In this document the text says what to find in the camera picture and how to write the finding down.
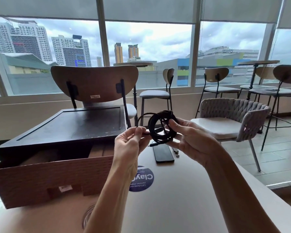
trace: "high table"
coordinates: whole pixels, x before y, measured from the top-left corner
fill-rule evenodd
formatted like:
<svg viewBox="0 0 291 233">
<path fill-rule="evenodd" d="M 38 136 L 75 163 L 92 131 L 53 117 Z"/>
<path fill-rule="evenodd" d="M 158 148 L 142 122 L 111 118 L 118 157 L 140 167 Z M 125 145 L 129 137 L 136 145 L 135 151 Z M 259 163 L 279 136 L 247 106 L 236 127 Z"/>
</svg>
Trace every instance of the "high table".
<svg viewBox="0 0 291 233">
<path fill-rule="evenodd" d="M 153 172 L 153 183 L 128 193 L 123 233 L 227 233 L 205 169 L 184 153 L 179 155 L 173 164 L 158 165 L 151 147 L 140 154 L 138 165 Z M 237 166 L 280 232 L 291 233 L 291 207 Z M 81 233 L 83 216 L 97 198 L 67 194 L 42 205 L 0 209 L 0 233 Z"/>
<path fill-rule="evenodd" d="M 252 77 L 251 77 L 251 82 L 250 82 L 250 87 L 249 87 L 249 90 L 252 89 L 252 85 L 253 85 L 253 82 L 254 82 L 254 78 L 255 78 L 255 71 L 257 69 L 257 67 L 259 65 L 270 65 L 270 64 L 278 64 L 280 61 L 243 61 L 243 62 L 239 62 L 237 63 L 239 66 L 242 65 L 253 65 L 253 72 L 252 72 Z M 248 95 L 247 95 L 247 101 L 250 100 L 250 93 L 248 92 Z"/>
<path fill-rule="evenodd" d="M 142 67 L 152 66 L 153 63 L 146 62 L 146 61 L 133 61 L 133 62 L 128 62 L 128 63 L 116 63 L 116 64 L 113 64 L 113 66 L 121 66 L 121 65 L 134 65 L 134 66 L 136 66 L 138 68 L 142 68 Z M 136 111 L 137 111 L 137 92 L 136 92 L 136 85 L 134 86 L 133 95 L 134 95 L 134 106 L 135 106 Z M 136 115 L 135 116 L 135 126 L 137 126 L 137 125 L 138 125 L 138 116 Z"/>
</svg>

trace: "smartphone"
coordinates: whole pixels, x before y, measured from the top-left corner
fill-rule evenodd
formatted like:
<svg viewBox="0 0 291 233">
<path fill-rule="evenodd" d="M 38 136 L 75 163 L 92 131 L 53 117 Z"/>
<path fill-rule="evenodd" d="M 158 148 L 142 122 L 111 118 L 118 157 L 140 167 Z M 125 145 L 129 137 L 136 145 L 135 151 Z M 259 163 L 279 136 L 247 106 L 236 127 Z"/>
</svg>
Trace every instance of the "smartphone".
<svg viewBox="0 0 291 233">
<path fill-rule="evenodd" d="M 161 144 L 153 147 L 156 163 L 173 163 L 173 158 L 169 146 Z"/>
</svg>

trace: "sticker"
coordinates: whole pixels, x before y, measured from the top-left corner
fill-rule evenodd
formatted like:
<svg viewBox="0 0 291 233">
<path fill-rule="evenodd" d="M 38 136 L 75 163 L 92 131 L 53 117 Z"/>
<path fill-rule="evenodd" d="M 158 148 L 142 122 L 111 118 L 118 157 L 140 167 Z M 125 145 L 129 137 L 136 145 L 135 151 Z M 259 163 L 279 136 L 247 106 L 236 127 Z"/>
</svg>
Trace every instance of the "sticker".
<svg viewBox="0 0 291 233">
<path fill-rule="evenodd" d="M 137 174 L 132 180 L 129 191 L 140 192 L 148 189 L 154 181 L 154 174 L 150 168 L 145 168 L 144 166 L 138 166 Z"/>
<path fill-rule="evenodd" d="M 63 186 L 60 186 L 59 187 L 59 190 L 61 192 L 65 192 L 65 191 L 68 191 L 68 190 L 72 190 L 72 186 L 70 186 L 70 185 L 63 185 Z"/>
</svg>

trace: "round blue sticker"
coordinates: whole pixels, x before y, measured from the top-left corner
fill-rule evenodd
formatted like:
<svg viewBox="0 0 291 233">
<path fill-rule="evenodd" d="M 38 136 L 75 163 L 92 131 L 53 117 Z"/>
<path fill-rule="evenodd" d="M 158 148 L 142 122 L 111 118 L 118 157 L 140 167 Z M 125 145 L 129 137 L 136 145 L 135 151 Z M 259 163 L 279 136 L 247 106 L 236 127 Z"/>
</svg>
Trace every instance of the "round blue sticker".
<svg viewBox="0 0 291 233">
<path fill-rule="evenodd" d="M 138 166 L 137 174 L 132 180 L 129 191 L 140 192 L 148 189 L 154 181 L 154 174 L 150 168 L 145 168 L 144 166 Z"/>
</svg>

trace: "cloudy sky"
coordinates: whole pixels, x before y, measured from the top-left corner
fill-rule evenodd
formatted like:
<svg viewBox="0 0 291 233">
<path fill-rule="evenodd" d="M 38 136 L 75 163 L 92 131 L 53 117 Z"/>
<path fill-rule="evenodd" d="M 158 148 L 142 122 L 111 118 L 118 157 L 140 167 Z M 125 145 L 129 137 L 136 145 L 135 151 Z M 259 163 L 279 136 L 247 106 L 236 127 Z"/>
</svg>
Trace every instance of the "cloudy sky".
<svg viewBox="0 0 291 233">
<path fill-rule="evenodd" d="M 92 66 L 96 57 L 102 57 L 100 33 L 97 21 L 32 19 L 47 30 L 50 48 L 55 60 L 51 37 L 73 34 L 88 40 Z M 202 22 L 200 50 L 228 46 L 231 49 L 260 50 L 266 24 Z M 114 44 L 121 43 L 124 62 L 128 60 L 128 45 L 138 44 L 141 60 L 166 61 L 185 58 L 190 53 L 192 25 L 163 23 L 106 22 L 109 57 L 115 63 Z M 276 33 L 272 59 L 291 64 L 291 30 Z"/>
</svg>

